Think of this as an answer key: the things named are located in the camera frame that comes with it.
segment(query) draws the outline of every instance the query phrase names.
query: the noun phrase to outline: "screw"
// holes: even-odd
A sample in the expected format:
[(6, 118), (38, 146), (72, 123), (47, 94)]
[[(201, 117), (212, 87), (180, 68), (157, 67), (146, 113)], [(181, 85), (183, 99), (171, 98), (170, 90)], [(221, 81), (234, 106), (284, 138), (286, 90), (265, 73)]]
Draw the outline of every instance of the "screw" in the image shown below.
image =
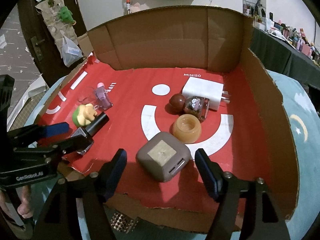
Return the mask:
[(91, 172), (90, 173), (90, 177), (91, 178), (96, 178), (99, 175), (99, 173), (97, 171)]
[(223, 176), (225, 176), (227, 179), (230, 179), (232, 177), (232, 173), (230, 171), (225, 171)]
[(264, 184), (264, 179), (263, 178), (257, 178), (257, 182), (259, 184)]
[(61, 178), (58, 180), (58, 184), (62, 185), (66, 182), (66, 180), (64, 178)]
[(47, 163), (47, 164), (48, 164), (50, 161), (51, 161), (51, 158), (50, 158), (50, 157), (44, 159), (44, 162)]

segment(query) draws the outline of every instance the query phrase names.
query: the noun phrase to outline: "white smile graphic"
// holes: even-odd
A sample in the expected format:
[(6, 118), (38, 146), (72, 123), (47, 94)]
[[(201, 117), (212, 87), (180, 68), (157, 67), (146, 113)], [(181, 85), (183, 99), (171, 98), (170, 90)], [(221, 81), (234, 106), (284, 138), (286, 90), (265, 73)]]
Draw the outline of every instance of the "white smile graphic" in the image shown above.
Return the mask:
[[(141, 126), (148, 140), (153, 138), (160, 130), (155, 119), (156, 106), (145, 105), (141, 113)], [(186, 144), (190, 149), (192, 159), (195, 158), (196, 150), (203, 148), (208, 156), (220, 150), (229, 140), (233, 129), (233, 116), (221, 114), (221, 122), (214, 135), (199, 143)]]

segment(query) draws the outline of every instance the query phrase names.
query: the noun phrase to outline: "gray square device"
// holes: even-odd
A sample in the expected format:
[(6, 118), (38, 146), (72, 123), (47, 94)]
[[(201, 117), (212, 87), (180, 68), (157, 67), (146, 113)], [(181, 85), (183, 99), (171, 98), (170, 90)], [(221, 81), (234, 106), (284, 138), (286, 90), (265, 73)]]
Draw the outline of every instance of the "gray square device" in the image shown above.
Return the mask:
[(167, 132), (156, 134), (137, 153), (139, 163), (159, 182), (172, 179), (190, 157), (189, 148)]

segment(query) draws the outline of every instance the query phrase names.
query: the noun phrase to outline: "dark brown door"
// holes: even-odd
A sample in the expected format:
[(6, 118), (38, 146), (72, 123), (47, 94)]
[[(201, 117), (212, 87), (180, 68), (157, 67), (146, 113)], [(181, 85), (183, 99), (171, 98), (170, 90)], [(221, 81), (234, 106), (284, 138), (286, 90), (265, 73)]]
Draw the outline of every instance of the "dark brown door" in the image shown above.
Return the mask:
[[(67, 6), (73, 13), (72, 17), (74, 20), (76, 20), (76, 25), (73, 26), (76, 35), (79, 37), (85, 34), (86, 28), (76, 0), (64, 0), (64, 3), (65, 6)], [(44, 80), (47, 82), (49, 87), (51, 87), (59, 78), (68, 75), (70, 71), (82, 61), (82, 59), (73, 63), (70, 67), (66, 67), (64, 65), (58, 48), (54, 43), (54, 39), (43, 21), (42, 15), (36, 11), (36, 4), (36, 0), (20, 0), (18, 2), (20, 23), (23, 35), (36, 66), (40, 73), (43, 74), (42, 76)], [(44, 42), (39, 46), (43, 55), (43, 59), (41, 61), (38, 61), (30, 40), (34, 36), (37, 37), (38, 41), (44, 39)]]

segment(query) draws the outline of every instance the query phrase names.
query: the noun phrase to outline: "white cloud print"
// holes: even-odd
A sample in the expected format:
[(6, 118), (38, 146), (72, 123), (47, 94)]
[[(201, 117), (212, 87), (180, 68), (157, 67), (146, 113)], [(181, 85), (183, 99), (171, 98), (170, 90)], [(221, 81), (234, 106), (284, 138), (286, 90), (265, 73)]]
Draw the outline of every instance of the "white cloud print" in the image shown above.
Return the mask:
[(304, 92), (304, 95), (302, 95), (302, 93), (296, 93), (294, 96), (294, 100), (304, 109), (307, 110), (311, 113), (311, 111), (313, 112), (317, 112), (315, 107), (313, 106), (310, 98), (308, 97), (307, 93)]

